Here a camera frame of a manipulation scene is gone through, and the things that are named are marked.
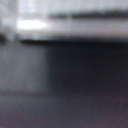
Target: blurry background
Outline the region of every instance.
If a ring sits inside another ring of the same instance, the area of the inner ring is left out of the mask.
[[[123,38],[1,38],[0,127],[127,128],[127,56]]]

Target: bright light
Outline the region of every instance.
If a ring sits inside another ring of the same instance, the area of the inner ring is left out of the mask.
[[[47,29],[49,25],[46,22],[40,20],[20,20],[17,23],[18,29],[25,30],[39,30],[39,29]]]

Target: dark floor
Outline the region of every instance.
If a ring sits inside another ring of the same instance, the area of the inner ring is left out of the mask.
[[[0,127],[128,127],[127,44],[27,43],[1,41]]]

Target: gray surface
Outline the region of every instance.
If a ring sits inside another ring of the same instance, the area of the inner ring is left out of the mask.
[[[1,42],[0,126],[127,128],[127,45],[45,43]]]

